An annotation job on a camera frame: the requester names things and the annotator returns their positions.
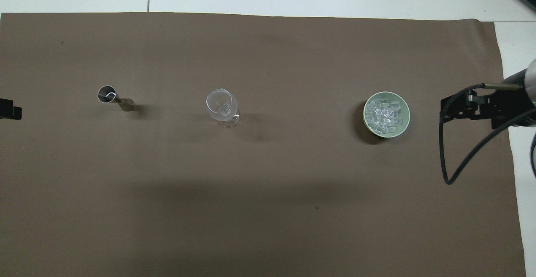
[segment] glass base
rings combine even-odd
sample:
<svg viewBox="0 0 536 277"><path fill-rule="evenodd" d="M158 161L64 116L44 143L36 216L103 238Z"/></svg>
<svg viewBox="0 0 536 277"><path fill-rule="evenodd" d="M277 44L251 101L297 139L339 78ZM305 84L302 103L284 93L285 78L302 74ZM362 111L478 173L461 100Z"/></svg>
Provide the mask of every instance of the glass base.
<svg viewBox="0 0 536 277"><path fill-rule="evenodd" d="M226 120L226 121L218 121L218 123L220 123L220 125L222 125L223 127L233 127L238 123L239 119L240 119L240 112L236 111L236 114L234 115L232 119Z"/></svg>

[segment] silver jigger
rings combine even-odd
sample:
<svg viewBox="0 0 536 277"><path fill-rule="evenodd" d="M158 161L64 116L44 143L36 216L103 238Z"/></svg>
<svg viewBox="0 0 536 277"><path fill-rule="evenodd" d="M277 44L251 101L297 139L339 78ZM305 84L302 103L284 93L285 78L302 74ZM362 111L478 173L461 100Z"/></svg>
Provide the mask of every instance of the silver jigger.
<svg viewBox="0 0 536 277"><path fill-rule="evenodd" d="M100 88L98 97L102 103L118 103L123 111L132 111L134 109L134 101L132 99L119 98L115 89L109 85Z"/></svg>

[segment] clear glass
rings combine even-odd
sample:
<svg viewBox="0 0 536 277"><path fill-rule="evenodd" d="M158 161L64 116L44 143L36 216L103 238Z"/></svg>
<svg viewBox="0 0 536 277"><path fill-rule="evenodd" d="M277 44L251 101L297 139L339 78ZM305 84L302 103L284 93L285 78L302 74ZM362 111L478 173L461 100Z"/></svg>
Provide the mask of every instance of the clear glass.
<svg viewBox="0 0 536 277"><path fill-rule="evenodd" d="M206 96L206 106L210 116L224 127L232 127L238 123L240 112L238 101L225 88L216 88Z"/></svg>

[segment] brown mat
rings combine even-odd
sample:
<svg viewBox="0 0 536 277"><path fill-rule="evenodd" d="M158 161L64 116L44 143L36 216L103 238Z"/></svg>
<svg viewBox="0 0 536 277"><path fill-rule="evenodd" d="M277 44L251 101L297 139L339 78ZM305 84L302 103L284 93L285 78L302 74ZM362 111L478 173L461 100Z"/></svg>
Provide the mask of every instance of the brown mat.
<svg viewBox="0 0 536 277"><path fill-rule="evenodd" d="M23 108L0 121L3 275L525 275L508 134L453 186L438 160L440 99L502 80L492 23L4 14L0 34ZM218 87L234 128L205 109ZM383 90L412 110L388 140L361 120ZM446 125L450 172L490 130Z"/></svg>

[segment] bowl rim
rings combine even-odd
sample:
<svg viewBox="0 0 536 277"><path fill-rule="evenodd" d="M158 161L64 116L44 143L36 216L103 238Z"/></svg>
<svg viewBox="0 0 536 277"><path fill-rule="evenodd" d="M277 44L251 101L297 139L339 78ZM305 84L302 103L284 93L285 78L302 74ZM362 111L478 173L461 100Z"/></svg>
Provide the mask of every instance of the bowl rim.
<svg viewBox="0 0 536 277"><path fill-rule="evenodd" d="M407 124L406 124L406 127L404 127L404 129L402 129L401 132L399 132L398 134L394 135L394 136L386 136L386 135L381 135L381 134L377 134L375 132L373 132L373 130L370 129L370 126L368 126L367 124L367 121L365 121L365 107L367 106L367 103L369 103L370 99L372 99L374 96L376 96L377 94L381 94L381 93L389 93L389 94L394 94L395 96L397 96L398 98L400 98L404 104L406 105L407 107L407 114L408 114L408 117L407 117ZM370 96L370 98L367 99L367 101L365 102L364 104L364 107L363 107L363 124L365 124L365 127L373 134L379 136L379 137L384 137L384 138L392 138L392 137L397 137L397 136L400 136L402 135L407 127L410 125L410 121L411 121L411 110L410 110L410 106L407 104L406 100L404 98L402 98L399 94L397 93L394 93L394 92L389 92L389 91L381 91L381 92L377 92L373 95Z"/></svg>

